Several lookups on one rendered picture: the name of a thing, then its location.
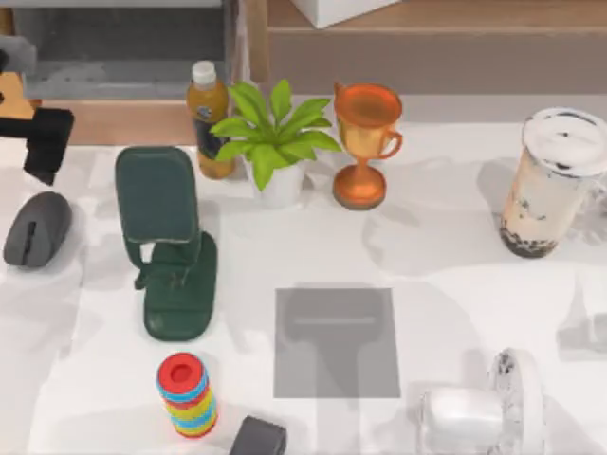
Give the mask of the stack of coloured rings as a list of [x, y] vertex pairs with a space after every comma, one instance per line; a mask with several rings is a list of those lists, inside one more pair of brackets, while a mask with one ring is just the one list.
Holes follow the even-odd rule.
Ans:
[[218, 409], [208, 370], [197, 355], [166, 357], [157, 369], [156, 386], [177, 433], [200, 438], [212, 431]]

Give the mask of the dark grey computer mouse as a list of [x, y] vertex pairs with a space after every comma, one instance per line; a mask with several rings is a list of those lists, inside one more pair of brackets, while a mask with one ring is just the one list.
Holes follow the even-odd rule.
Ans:
[[46, 266], [63, 245], [71, 222], [72, 208], [61, 194], [33, 195], [10, 226], [3, 247], [5, 263], [28, 269]]

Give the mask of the white box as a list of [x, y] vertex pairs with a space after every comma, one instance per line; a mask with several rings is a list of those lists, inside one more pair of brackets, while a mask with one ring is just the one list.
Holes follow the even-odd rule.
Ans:
[[290, 0], [316, 29], [323, 29], [402, 0]]

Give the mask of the wooden cupboard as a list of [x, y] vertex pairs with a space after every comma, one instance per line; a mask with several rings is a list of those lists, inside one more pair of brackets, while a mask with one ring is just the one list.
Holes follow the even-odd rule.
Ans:
[[409, 0], [325, 29], [269, 0], [268, 16], [269, 76], [299, 95], [377, 82], [411, 121], [607, 118], [607, 0]]

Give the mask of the green plant in white pot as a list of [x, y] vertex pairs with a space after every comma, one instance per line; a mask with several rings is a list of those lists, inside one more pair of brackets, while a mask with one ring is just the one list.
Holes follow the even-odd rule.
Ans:
[[256, 196], [271, 209], [299, 202], [304, 185], [304, 163], [317, 152], [341, 151], [329, 135], [332, 126], [325, 115], [328, 98], [312, 98], [292, 105], [292, 90], [281, 80], [265, 98], [248, 82], [228, 88], [236, 112], [211, 127], [226, 140], [216, 154], [220, 162], [240, 157]]

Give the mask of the bubble milk tea cup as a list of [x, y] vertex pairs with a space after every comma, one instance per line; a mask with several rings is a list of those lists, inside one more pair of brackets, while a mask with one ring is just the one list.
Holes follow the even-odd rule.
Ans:
[[523, 151], [499, 233], [527, 259], [550, 254], [607, 174], [607, 121], [573, 108], [542, 109], [524, 121]]

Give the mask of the bronze trophy cup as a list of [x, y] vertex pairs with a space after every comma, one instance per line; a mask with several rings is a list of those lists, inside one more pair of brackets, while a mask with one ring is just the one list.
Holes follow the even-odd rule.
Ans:
[[336, 82], [334, 110], [341, 145], [356, 162], [336, 173], [333, 195], [347, 209], [373, 209], [383, 202], [387, 183], [371, 162], [388, 159], [402, 147], [403, 136], [396, 130], [401, 99], [381, 84]]

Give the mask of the grey pierced drawer inside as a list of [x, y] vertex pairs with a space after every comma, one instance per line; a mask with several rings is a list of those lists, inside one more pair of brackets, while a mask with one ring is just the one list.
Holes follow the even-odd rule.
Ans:
[[193, 64], [230, 77], [238, 0], [0, 0], [26, 41], [25, 94], [184, 100]]

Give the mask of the orange juice bottle white cap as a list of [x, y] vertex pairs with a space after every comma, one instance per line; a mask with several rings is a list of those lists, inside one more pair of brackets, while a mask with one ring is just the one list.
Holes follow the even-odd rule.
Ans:
[[227, 117], [228, 91], [217, 77], [214, 62], [196, 62], [192, 67], [191, 75], [186, 104], [193, 119], [199, 169], [210, 179], [223, 179], [233, 173], [235, 161], [233, 158], [225, 161], [216, 160], [221, 147], [229, 139], [215, 136], [212, 127]]

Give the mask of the dark green phone stand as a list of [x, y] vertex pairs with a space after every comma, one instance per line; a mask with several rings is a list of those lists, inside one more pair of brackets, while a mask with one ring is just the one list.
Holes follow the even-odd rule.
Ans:
[[212, 319], [218, 250], [199, 223], [190, 158], [174, 146], [127, 147], [115, 162], [115, 188], [146, 331], [160, 341], [200, 337]]

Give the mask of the dark grey block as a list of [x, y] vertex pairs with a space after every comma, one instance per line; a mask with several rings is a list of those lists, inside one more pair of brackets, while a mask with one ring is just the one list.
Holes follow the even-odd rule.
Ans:
[[229, 455], [285, 455], [286, 446], [285, 427], [247, 416], [238, 429]]

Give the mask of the pale wooden drawer front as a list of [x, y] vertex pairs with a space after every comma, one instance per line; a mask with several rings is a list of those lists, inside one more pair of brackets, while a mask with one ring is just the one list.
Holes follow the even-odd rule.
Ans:
[[42, 105], [72, 111], [71, 145], [195, 144], [183, 100], [44, 100]]

